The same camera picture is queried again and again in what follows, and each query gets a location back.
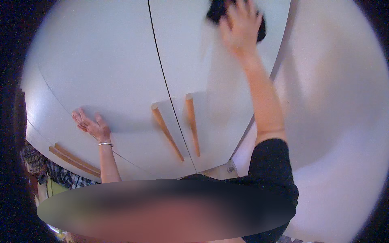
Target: bracelet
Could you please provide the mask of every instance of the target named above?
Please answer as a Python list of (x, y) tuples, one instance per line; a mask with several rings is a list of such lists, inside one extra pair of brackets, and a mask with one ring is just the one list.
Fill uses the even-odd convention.
[(98, 143), (98, 145), (103, 145), (103, 144), (108, 144), (108, 145), (111, 145), (111, 148), (114, 146), (112, 143)]

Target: black t-shirt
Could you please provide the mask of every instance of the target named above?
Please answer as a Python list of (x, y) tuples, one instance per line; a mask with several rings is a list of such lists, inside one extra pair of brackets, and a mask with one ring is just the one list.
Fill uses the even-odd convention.
[[(182, 180), (220, 181), (199, 174), (187, 176)], [(282, 139), (273, 138), (259, 143), (252, 152), (248, 175), (224, 181), (278, 193), (297, 206), (298, 189), (293, 181), (289, 149)], [(289, 222), (278, 228), (242, 238), (247, 243), (274, 243), (282, 236), (288, 224)]]

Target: blurred region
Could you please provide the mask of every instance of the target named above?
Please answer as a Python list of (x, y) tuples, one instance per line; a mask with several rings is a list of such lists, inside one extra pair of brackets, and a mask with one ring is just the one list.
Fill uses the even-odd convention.
[[(247, 207), (237, 205), (242, 201)], [(133, 242), (200, 242), (277, 228), (292, 203), (255, 187), (195, 180), (141, 180), (91, 185), (44, 200), (47, 224), (75, 234)]]

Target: wooden cabinet handle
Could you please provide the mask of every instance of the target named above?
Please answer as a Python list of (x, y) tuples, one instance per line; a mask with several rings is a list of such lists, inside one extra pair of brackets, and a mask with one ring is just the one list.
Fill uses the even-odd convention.
[(61, 147), (58, 143), (56, 143), (54, 146), (50, 146), (49, 151), (52, 152), (57, 157), (59, 157), (60, 159), (64, 160), (65, 162), (73, 165), (74, 167), (77, 167), (82, 171), (94, 175), (96, 177), (101, 177), (101, 172), (98, 168), (91, 166), (90, 164), (72, 155), (63, 147)]
[(193, 106), (193, 97), (191, 94), (185, 95), (185, 102), (186, 102), (186, 109), (188, 111), (189, 124), (191, 126), (191, 130), (193, 134), (193, 142), (195, 143), (194, 148), (196, 149), (197, 157), (200, 157), (200, 146), (198, 144), (196, 118), (195, 118), (195, 107)]
[(174, 148), (175, 152), (177, 153), (178, 157), (180, 158), (181, 161), (184, 161), (184, 157), (180, 153), (180, 150), (178, 150), (178, 147), (175, 144), (175, 142), (173, 140), (173, 137), (171, 136), (171, 134), (170, 134), (170, 132), (169, 132), (169, 130), (168, 130), (166, 124), (165, 124), (165, 121), (162, 118), (161, 113), (159, 112), (158, 106), (156, 104), (152, 104), (151, 105), (151, 110), (152, 110), (152, 113), (154, 115), (154, 118), (157, 120), (160, 128), (162, 129), (163, 133), (165, 134), (165, 136), (169, 140), (170, 144), (173, 146), (173, 148)]

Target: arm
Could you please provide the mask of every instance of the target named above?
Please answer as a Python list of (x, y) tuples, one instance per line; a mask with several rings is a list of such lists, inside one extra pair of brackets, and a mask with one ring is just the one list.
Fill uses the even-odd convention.
[[(111, 143), (111, 139), (102, 139), (99, 143)], [(111, 145), (103, 144), (99, 146), (101, 182), (121, 182), (119, 170), (115, 162), (114, 153)]]
[(242, 66), (249, 82), (254, 118), (257, 124), (258, 133), (255, 145), (270, 138), (280, 138), (286, 141), (281, 104), (260, 57), (247, 57)]
[(257, 16), (252, 0), (237, 0), (220, 20), (222, 40), (246, 73), (257, 124), (256, 144), (270, 138), (286, 141), (284, 118), (278, 96), (257, 55), (256, 41), (262, 15)]
[[(72, 112), (72, 118), (77, 123), (77, 127), (84, 132), (94, 136), (99, 143), (111, 143), (110, 129), (99, 113), (96, 114), (96, 122), (87, 118), (84, 111), (80, 108), (80, 114)], [(102, 183), (120, 182), (119, 170), (115, 162), (114, 153), (108, 144), (99, 146), (100, 170)]]

